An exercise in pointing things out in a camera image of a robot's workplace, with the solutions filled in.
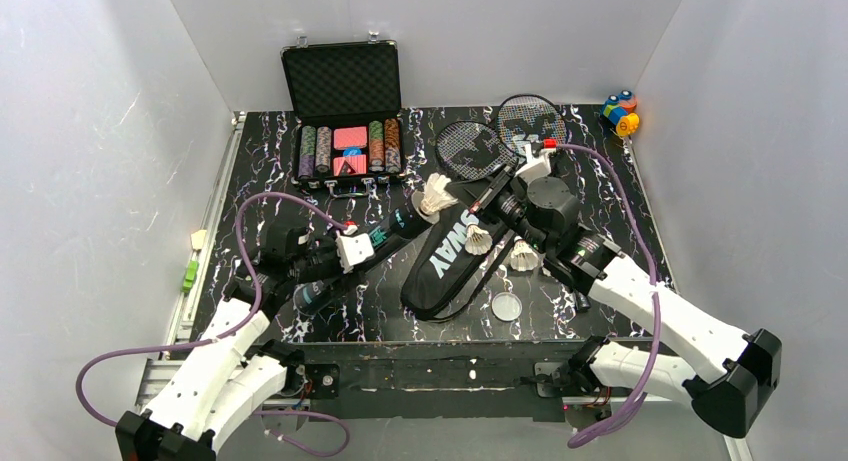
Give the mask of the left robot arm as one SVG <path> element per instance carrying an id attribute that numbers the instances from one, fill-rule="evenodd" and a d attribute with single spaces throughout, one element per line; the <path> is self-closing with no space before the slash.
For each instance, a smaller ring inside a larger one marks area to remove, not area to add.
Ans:
<path id="1" fill-rule="evenodd" d="M 340 228 L 314 239 L 291 228 L 248 255 L 202 338 L 140 412 L 115 434 L 124 460 L 214 460 L 228 438 L 264 402 L 285 390 L 302 354 L 270 345 L 248 352 L 301 284 L 346 275 L 372 257 L 366 234 Z"/>

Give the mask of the black shuttlecock tube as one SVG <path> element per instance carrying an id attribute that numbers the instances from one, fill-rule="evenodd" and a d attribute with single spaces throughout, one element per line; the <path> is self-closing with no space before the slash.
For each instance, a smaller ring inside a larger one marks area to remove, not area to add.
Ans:
<path id="1" fill-rule="evenodd" d="M 298 286 L 292 298 L 295 310 L 306 316 L 318 314 L 439 220 L 438 212 L 427 215 L 416 201 L 407 200 L 370 227 L 367 234 L 356 234 L 352 241 L 342 241 L 338 245 L 343 249 L 341 268 L 332 271 L 330 277 Z"/>

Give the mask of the black racket bag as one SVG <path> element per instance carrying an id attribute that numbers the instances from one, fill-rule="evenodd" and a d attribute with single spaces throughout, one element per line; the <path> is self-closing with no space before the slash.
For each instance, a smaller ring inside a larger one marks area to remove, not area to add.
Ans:
<path id="1" fill-rule="evenodd" d="M 468 227 L 488 231 L 494 243 L 510 233 L 501 222 L 486 223 L 456 204 L 439 213 L 400 291 L 400 302 L 419 321 L 438 322 L 442 312 L 456 299 L 467 282 L 489 256 L 466 251 Z"/>

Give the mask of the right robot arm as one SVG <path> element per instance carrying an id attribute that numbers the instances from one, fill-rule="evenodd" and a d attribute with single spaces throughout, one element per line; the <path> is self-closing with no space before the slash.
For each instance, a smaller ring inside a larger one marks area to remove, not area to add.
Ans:
<path id="1" fill-rule="evenodd" d="M 582 388 L 622 387 L 687 404 L 715 431 L 745 437 L 780 381 L 783 344 L 767 329 L 746 332 L 661 286 L 614 242 L 578 220 L 580 203 L 565 182 L 544 172 L 522 179 L 512 166 L 456 184 L 476 214 L 513 230 L 542 265 L 574 292 L 626 315 L 653 336 L 646 351 L 604 337 L 585 342 L 566 377 Z"/>

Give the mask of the white shuttlecock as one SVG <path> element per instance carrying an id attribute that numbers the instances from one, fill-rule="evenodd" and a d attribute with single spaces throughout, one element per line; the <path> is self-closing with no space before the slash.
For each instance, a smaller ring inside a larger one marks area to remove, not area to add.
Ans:
<path id="1" fill-rule="evenodd" d="M 524 239 L 518 239 L 509 254 L 509 265 L 516 272 L 533 271 L 539 264 L 539 254 Z"/>
<path id="2" fill-rule="evenodd" d="M 424 218 L 432 218 L 441 211 L 455 206 L 458 199 L 447 191 L 452 180 L 443 174 L 432 173 L 422 191 L 412 194 L 413 208 Z"/>
<path id="3" fill-rule="evenodd" d="M 466 229 L 464 250 L 473 256 L 487 255 L 493 246 L 493 238 L 489 231 L 478 224 L 471 224 Z"/>

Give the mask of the clear tube lid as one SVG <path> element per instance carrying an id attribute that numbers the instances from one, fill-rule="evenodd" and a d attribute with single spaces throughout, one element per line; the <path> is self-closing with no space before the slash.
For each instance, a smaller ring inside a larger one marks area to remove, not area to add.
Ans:
<path id="1" fill-rule="evenodd" d="M 513 322 L 522 314 L 522 302 L 513 293 L 501 292 L 492 298 L 491 310 L 498 320 Z"/>

